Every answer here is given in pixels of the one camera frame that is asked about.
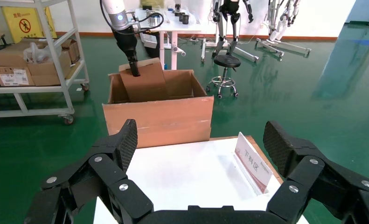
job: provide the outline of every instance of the label sign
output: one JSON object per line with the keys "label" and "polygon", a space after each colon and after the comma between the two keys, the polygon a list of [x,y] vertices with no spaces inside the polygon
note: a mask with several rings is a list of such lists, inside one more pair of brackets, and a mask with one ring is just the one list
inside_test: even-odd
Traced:
{"label": "label sign", "polygon": [[30,22],[27,19],[20,20],[20,29],[24,33],[30,32]]}
{"label": "label sign", "polygon": [[0,79],[4,86],[29,85],[24,69],[14,69],[14,74],[0,74]]}
{"label": "label sign", "polygon": [[250,184],[253,186],[252,183],[255,183],[253,188],[256,193],[266,193],[272,171],[241,132],[238,135],[235,155],[244,166],[242,171],[245,172],[246,178],[251,178]]}

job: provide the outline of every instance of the white wall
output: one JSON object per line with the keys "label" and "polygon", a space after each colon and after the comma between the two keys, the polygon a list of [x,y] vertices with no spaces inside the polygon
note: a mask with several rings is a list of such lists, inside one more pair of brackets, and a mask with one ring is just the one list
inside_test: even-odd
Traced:
{"label": "white wall", "polygon": [[357,0],[353,5],[346,22],[364,21],[369,22],[369,0]]}
{"label": "white wall", "polygon": [[[138,7],[139,2],[140,0],[125,0],[126,9]],[[199,15],[206,27],[202,33],[215,33],[215,25],[208,21],[210,0],[181,0],[181,3]],[[354,3],[355,0],[302,0],[296,22],[287,30],[286,35],[338,37]],[[110,32],[100,12],[98,0],[73,0],[73,4],[80,32]],[[165,0],[165,7],[169,5],[174,5],[174,0]],[[241,34],[267,35],[267,27],[260,28],[260,24],[267,12],[268,0],[251,0],[251,5],[255,20],[249,24],[246,8],[240,1]],[[50,9],[57,31],[68,31],[72,28],[66,2],[51,6]]]}

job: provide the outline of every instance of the green epoxy floor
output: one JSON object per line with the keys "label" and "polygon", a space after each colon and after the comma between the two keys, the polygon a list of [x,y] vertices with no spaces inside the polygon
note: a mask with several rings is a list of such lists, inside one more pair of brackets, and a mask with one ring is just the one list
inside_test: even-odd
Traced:
{"label": "green epoxy floor", "polygon": [[[82,38],[91,91],[70,89],[75,124],[65,126],[56,116],[0,119],[0,224],[21,223],[40,181],[84,155],[107,130],[102,111],[109,90],[108,73],[126,62],[112,38]],[[286,53],[279,62],[257,50],[254,42],[240,46],[260,57],[245,59],[232,77],[239,98],[215,99],[212,137],[252,135],[263,147],[267,120],[277,120],[292,135],[311,140],[332,161],[369,177],[369,27],[345,26],[334,42],[295,42],[312,48],[309,58]],[[179,69],[194,69],[200,82],[221,74],[212,63],[200,63],[200,43],[182,46]],[[146,59],[139,46],[139,60]],[[170,64],[169,52],[167,63]],[[24,94],[29,107],[65,105],[59,94]],[[15,108],[14,98],[0,95],[0,109]],[[76,223],[91,224],[95,203],[84,207]],[[318,202],[305,216],[311,224],[340,223]]]}

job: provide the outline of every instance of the white table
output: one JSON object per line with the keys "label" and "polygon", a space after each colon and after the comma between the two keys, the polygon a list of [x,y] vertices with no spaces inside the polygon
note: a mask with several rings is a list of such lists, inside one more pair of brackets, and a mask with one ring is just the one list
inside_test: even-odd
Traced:
{"label": "white table", "polygon": [[[188,24],[185,25],[182,22],[179,21],[179,17],[175,16],[172,12],[168,11],[167,9],[160,9],[160,10],[154,10],[155,12],[161,13],[164,15],[164,23],[155,29],[152,29],[152,31],[159,31],[160,32],[160,60],[162,68],[164,68],[165,65],[165,46],[167,49],[171,49],[172,52],[172,66],[171,70],[177,69],[177,53],[181,51],[180,48],[177,46],[178,42],[178,33],[179,32],[201,32],[204,30],[204,27],[199,22],[199,19],[196,14],[189,13],[187,10],[182,9],[181,12],[186,13],[187,15],[190,15]],[[142,10],[141,8],[137,8],[135,10],[136,16],[139,18],[139,20],[142,20],[146,17],[146,11]],[[142,28],[150,27],[148,21],[144,21],[140,23]],[[166,32],[172,32],[171,35],[171,41],[172,46],[169,45],[169,38],[167,40],[168,44],[164,44],[164,34]]]}
{"label": "white table", "polygon": [[[138,149],[127,175],[150,198],[155,211],[187,210],[189,205],[265,210],[280,183],[272,176],[269,193],[257,196],[234,158],[236,142],[226,139]],[[116,223],[98,198],[94,224]],[[303,216],[298,223],[308,224]]]}

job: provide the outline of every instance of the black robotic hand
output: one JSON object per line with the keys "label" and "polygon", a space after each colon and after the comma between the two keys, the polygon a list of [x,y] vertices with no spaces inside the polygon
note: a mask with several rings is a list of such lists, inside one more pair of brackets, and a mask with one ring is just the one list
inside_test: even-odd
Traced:
{"label": "black robotic hand", "polygon": [[249,13],[249,23],[253,22],[254,18],[253,18],[253,14]]}
{"label": "black robotic hand", "polygon": [[214,13],[213,22],[219,22],[219,21],[220,21],[220,13]]}

